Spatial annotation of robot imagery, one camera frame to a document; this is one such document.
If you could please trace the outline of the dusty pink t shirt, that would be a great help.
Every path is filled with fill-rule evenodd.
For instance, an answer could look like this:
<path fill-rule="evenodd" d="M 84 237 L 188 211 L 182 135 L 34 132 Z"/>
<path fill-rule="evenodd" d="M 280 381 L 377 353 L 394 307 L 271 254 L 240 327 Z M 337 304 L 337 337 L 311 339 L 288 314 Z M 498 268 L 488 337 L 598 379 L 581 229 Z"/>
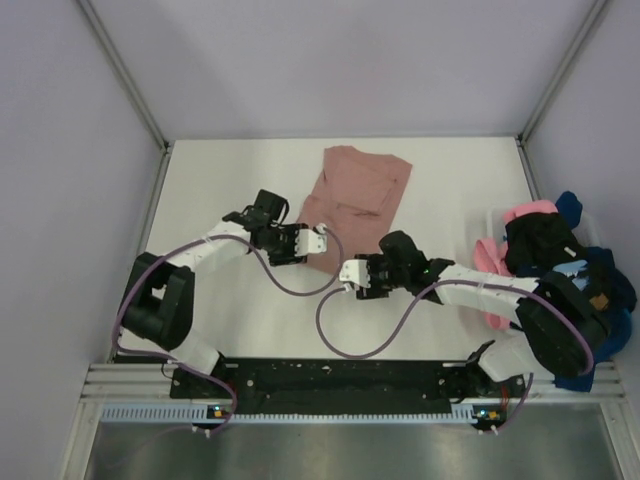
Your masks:
<path fill-rule="evenodd" d="M 332 275 L 339 250 L 344 258 L 379 251 L 389 233 L 412 172 L 407 161 L 387 154 L 365 153 L 352 146 L 324 150 L 323 167 L 298 217 L 309 226 L 326 225 L 338 237 L 324 254 L 308 257 L 306 266 Z"/>

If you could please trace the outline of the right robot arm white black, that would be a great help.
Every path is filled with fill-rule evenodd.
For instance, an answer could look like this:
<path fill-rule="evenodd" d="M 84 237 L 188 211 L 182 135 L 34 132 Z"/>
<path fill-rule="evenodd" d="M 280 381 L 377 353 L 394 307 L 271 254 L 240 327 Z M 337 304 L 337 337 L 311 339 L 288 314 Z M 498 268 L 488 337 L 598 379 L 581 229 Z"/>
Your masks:
<path fill-rule="evenodd" d="M 563 273 L 508 277 L 429 259 L 402 231 L 384 236 L 378 252 L 345 261 L 339 279 L 354 287 L 359 300 L 403 289 L 416 300 L 471 308 L 514 324 L 515 333 L 480 347 L 477 364 L 466 372 L 469 388 L 481 396 L 540 369 L 559 377 L 585 375 L 611 333 L 609 321 Z"/>

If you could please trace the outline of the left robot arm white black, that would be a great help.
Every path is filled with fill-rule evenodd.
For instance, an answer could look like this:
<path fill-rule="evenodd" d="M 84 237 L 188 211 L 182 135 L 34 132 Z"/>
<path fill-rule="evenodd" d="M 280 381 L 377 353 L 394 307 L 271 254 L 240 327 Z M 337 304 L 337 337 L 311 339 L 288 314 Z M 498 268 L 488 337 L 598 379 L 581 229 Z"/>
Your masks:
<path fill-rule="evenodd" d="M 284 220 L 289 202 L 260 190 L 254 202 L 232 211 L 207 233 L 164 254 L 140 254 L 119 307 L 113 340 L 117 350 L 141 355 L 120 344 L 123 333 L 146 340 L 163 359 L 194 370 L 192 384 L 205 396 L 226 387 L 227 374 L 216 366 L 222 354 L 200 332 L 203 301 L 213 294 L 211 278 L 247 254 L 267 269 L 304 263 L 307 238 L 315 232 L 304 223 Z"/>

